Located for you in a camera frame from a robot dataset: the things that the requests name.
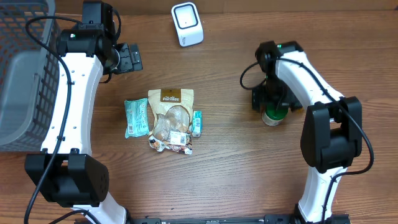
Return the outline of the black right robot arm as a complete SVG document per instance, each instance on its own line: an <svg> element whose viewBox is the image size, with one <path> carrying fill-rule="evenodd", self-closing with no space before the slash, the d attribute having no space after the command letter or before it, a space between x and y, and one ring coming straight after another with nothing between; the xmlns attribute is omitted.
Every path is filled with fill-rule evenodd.
<svg viewBox="0 0 398 224"><path fill-rule="evenodd" d="M255 57L266 75L251 89L252 108L263 122L277 126L289 111L306 112L300 139L308 165L303 195L293 214L266 215L266 223L349 223L331 207L340 179L361 154L361 103L330 86L296 41L263 42Z"/></svg>

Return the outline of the green wet wipes pack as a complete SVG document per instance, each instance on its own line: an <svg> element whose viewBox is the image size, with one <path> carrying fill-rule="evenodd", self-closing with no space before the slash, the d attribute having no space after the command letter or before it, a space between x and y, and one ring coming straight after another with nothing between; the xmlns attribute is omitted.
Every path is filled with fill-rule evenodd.
<svg viewBox="0 0 398 224"><path fill-rule="evenodd" d="M127 119L127 128L125 138L141 137L149 134L149 125L147 119L148 99L125 100L125 112Z"/></svg>

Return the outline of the brown Pantree snack pouch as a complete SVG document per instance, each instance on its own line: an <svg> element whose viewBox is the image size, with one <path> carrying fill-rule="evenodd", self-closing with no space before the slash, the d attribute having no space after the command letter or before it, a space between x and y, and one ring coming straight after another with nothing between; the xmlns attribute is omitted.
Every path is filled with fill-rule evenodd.
<svg viewBox="0 0 398 224"><path fill-rule="evenodd" d="M149 90L148 102L154 114L154 127L149 133L150 147L157 152L170 150L191 155L194 91Z"/></svg>

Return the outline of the small green sachet pack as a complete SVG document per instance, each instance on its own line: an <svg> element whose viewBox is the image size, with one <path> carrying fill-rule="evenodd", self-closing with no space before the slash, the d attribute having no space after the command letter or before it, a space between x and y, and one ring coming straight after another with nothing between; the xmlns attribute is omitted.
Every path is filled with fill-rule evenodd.
<svg viewBox="0 0 398 224"><path fill-rule="evenodd" d="M195 138L199 138L202 132L202 112L194 111L193 112L193 121L192 121L192 136Z"/></svg>

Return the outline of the green lid round jar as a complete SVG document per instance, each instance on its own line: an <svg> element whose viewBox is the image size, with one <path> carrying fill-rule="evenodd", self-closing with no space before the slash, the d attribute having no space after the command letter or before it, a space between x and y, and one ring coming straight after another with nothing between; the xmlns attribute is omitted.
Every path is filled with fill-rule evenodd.
<svg viewBox="0 0 398 224"><path fill-rule="evenodd" d="M262 120L268 126L277 126L287 116L287 108L277 108L274 104L267 104L262 112Z"/></svg>

